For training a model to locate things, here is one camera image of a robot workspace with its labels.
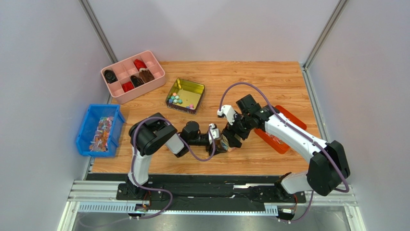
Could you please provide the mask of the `clear plastic cup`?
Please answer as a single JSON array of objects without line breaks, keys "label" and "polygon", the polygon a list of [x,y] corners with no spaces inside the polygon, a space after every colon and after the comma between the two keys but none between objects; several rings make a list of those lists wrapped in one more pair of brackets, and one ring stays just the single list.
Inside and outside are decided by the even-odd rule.
[{"label": "clear plastic cup", "polygon": [[223,134],[221,134],[221,136],[220,136],[220,140],[219,140],[219,150],[220,150],[222,153],[232,152],[232,151],[235,150],[235,147],[230,147],[230,146],[229,146],[228,139],[227,139]]}]

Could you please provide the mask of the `orange tray of candies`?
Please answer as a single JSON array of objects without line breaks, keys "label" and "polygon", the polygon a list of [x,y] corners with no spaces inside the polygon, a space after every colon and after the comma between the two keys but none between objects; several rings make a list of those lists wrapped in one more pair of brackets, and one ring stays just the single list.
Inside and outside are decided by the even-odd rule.
[{"label": "orange tray of candies", "polygon": [[[290,119],[291,122],[293,122],[295,125],[299,126],[301,129],[306,130],[307,125],[300,120],[298,117],[296,117],[294,114],[289,112],[287,109],[280,105],[276,105],[275,108],[277,108],[285,117]],[[258,135],[265,143],[267,143],[270,147],[272,147],[275,151],[277,151],[279,154],[285,154],[287,151],[290,150],[290,146],[287,145],[285,142],[280,140],[279,138],[269,135],[267,132],[264,132],[261,129],[256,128],[254,130],[255,134]]]}]

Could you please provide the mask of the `square tin of star candies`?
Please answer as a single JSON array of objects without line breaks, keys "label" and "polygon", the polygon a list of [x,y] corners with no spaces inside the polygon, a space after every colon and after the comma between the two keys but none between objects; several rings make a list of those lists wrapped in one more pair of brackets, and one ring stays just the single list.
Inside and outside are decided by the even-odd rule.
[{"label": "square tin of star candies", "polygon": [[196,115],[204,95],[204,84],[177,78],[166,97],[165,103],[168,108]]}]

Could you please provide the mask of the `blue plastic bin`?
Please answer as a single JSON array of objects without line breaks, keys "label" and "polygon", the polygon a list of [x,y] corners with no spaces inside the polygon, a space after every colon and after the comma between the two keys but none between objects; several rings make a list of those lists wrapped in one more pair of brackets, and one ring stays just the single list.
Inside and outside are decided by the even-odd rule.
[{"label": "blue plastic bin", "polygon": [[76,138],[78,153],[90,157],[115,157],[124,123],[119,104],[90,104]]}]

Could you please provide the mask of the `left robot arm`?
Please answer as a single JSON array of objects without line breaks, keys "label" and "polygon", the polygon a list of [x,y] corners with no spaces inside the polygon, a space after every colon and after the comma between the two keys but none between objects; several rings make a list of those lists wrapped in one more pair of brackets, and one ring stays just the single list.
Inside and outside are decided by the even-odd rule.
[{"label": "left robot arm", "polygon": [[132,162],[128,173],[127,187],[123,195],[142,199],[147,191],[139,187],[148,182],[149,167],[152,156],[162,146],[166,146],[177,158],[191,152],[192,146],[203,146],[209,157],[225,153],[222,146],[221,133],[215,124],[209,124],[206,133],[200,131],[200,126],[195,121],[189,121],[181,132],[164,118],[161,113],[156,113],[139,123],[133,125],[129,132],[132,145]]}]

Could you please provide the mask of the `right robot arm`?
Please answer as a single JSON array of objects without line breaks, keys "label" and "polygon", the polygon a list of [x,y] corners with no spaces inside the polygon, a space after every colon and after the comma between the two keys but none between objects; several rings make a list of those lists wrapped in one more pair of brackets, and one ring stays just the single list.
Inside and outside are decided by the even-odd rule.
[{"label": "right robot arm", "polygon": [[281,176],[276,182],[280,191],[286,194],[314,191],[327,196],[340,184],[347,184],[350,169],[341,143],[309,134],[270,104],[261,107],[250,94],[236,104],[238,112],[230,105],[221,105],[217,111],[218,117],[228,121],[222,136],[229,147],[240,148],[241,141],[257,128],[282,140],[308,163],[306,171]]}]

